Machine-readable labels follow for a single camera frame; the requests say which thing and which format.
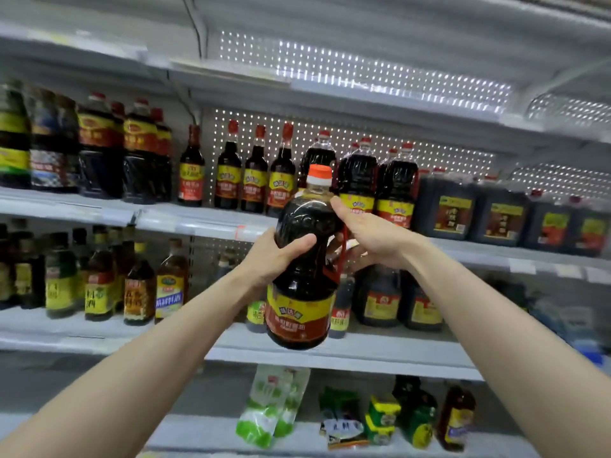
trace hand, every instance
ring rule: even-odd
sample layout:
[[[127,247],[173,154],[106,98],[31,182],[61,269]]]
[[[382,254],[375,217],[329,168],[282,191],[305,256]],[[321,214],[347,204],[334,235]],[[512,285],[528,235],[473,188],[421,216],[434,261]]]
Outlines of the hand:
[[[274,240],[275,228],[266,230],[236,267],[251,281],[253,288],[262,288],[280,275],[289,263],[308,252],[316,244],[316,235],[309,233],[280,249]]]
[[[406,249],[430,244],[424,236],[377,215],[353,213],[337,196],[331,199],[331,206],[359,242],[347,256],[347,259],[354,261],[353,272],[373,264],[405,269],[407,263],[403,253]]]

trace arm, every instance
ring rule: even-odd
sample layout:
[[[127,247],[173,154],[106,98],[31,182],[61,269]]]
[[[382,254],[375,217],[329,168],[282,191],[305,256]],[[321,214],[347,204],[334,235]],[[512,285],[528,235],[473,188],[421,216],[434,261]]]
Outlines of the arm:
[[[11,458],[132,458],[240,308],[316,243],[283,249],[270,229],[231,273],[105,358],[0,442]]]
[[[359,241],[357,267],[383,263],[416,278],[543,457],[608,453],[609,377],[427,238],[332,204]]]

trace forearm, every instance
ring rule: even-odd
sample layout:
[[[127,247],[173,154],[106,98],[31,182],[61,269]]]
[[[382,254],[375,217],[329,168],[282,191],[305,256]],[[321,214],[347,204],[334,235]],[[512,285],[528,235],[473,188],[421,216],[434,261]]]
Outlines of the forearm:
[[[607,453],[611,381],[605,374],[430,243],[404,251],[406,269],[542,456]]]
[[[0,442],[0,456],[135,456],[250,291],[241,270],[226,275],[47,403]]]

